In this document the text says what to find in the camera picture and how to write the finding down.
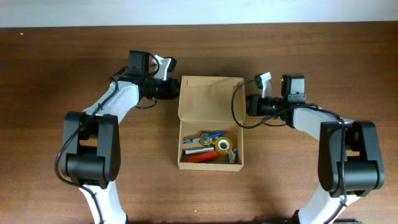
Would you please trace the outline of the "yellow adhesive tape roll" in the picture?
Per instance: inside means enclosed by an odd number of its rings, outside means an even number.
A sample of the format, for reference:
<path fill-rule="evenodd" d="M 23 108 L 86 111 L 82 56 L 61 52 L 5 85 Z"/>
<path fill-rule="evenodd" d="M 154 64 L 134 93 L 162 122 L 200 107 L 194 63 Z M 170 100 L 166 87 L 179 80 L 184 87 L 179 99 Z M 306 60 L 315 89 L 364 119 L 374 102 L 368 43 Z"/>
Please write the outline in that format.
<path fill-rule="evenodd" d="M 233 149 L 233 143 L 227 137 L 220 137 L 216 140 L 215 149 L 220 155 L 228 155 Z"/>

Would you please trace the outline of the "blue whiteboard marker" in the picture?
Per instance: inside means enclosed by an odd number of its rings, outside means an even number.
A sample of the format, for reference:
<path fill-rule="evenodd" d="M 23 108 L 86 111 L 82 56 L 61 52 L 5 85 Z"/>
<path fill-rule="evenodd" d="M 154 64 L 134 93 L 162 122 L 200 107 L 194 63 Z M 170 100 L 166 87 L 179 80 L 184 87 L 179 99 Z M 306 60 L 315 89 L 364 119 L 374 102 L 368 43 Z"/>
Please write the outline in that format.
<path fill-rule="evenodd" d="M 183 155 L 190 155 L 190 154 L 201 154 L 206 152 L 214 151 L 214 147 L 203 147 L 198 149 L 186 149 L 182 152 Z"/>

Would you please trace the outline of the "blue ballpoint pen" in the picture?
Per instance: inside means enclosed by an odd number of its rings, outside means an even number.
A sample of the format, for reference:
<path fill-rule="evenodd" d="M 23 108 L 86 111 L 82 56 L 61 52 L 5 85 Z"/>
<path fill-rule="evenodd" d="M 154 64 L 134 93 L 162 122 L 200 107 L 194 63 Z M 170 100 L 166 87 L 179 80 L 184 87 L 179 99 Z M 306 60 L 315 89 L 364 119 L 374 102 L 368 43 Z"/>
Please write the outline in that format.
<path fill-rule="evenodd" d="M 220 136 L 222 136 L 222 135 L 224 135 L 224 134 L 225 134 L 224 131 L 217 132 L 217 133 L 212 133 L 212 134 L 205 134 L 204 136 L 200 136 L 200 137 L 198 137 L 198 138 L 190 138 L 190 139 L 187 139 L 187 140 L 185 140 L 183 143 L 184 143 L 184 144 L 190 144 L 190 143 L 197 142 L 197 141 L 204 141 L 204 140 L 207 140 L 207 139 L 211 139 L 211 138 L 215 138 L 215 137 L 220 137 Z"/>

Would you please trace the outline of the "black yellow correction tape dispenser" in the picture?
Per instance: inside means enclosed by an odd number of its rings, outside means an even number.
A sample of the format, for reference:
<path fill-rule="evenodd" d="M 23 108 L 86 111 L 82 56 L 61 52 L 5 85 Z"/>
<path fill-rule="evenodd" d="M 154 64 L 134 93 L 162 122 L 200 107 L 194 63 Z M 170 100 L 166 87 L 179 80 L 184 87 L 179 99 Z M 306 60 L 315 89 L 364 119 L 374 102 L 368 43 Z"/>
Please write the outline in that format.
<path fill-rule="evenodd" d="M 217 142 L 217 139 L 218 139 L 218 136 L 216 136 L 216 137 L 210 137 L 209 134 L 205 133 L 205 134 L 202 134 L 202 135 L 200 136 L 199 143 L 200 143 L 202 146 L 210 146 L 210 145 L 214 144 L 215 142 Z"/>

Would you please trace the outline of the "brown cardboard box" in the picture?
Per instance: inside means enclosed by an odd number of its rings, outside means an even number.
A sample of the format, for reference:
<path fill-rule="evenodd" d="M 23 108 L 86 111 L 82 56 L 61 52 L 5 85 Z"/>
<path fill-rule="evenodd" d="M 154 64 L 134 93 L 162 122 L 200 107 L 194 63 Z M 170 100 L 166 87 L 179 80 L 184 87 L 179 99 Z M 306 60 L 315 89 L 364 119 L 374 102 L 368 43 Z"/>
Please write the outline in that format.
<path fill-rule="evenodd" d="M 243 78 L 183 76 L 179 97 L 178 168 L 183 170 L 222 170 L 239 172 L 244 166 L 243 128 L 238 124 L 246 118 Z M 226 156 L 201 163 L 187 162 L 186 149 L 203 148 L 199 142 L 184 144 L 202 134 L 224 131 L 233 147 L 238 149 L 234 164 L 226 163 Z"/>

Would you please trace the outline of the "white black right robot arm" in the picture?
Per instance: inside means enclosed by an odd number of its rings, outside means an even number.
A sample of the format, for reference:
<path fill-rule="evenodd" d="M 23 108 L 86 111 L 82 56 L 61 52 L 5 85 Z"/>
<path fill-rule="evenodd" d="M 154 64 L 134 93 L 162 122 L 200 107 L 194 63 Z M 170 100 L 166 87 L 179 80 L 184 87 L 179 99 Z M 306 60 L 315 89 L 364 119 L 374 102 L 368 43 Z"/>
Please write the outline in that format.
<path fill-rule="evenodd" d="M 286 126 L 307 133 L 319 141 L 319 187 L 289 223 L 339 223 L 338 217 L 353 202 L 380 189 L 385 172 L 376 125 L 354 121 L 307 102 L 305 77 L 285 74 L 281 96 L 271 96 L 271 74 L 253 79 L 259 95 L 246 98 L 246 113 L 260 116 L 261 124 L 280 119 Z"/>

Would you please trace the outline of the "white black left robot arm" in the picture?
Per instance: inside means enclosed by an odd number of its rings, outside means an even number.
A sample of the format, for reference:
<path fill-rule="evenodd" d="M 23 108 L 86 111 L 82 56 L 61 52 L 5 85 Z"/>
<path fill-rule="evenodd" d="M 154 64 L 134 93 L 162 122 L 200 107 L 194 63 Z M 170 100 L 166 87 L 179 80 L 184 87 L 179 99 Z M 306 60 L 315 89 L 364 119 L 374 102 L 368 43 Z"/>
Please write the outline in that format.
<path fill-rule="evenodd" d="M 108 90 L 96 103 L 65 115 L 55 174 L 83 193 L 95 223 L 128 223 L 116 187 L 121 166 L 119 125 L 130 110 L 143 108 L 139 104 L 143 98 L 179 96 L 178 80 L 167 76 L 176 64 L 173 57 L 132 50 L 128 65 L 111 75 Z"/>

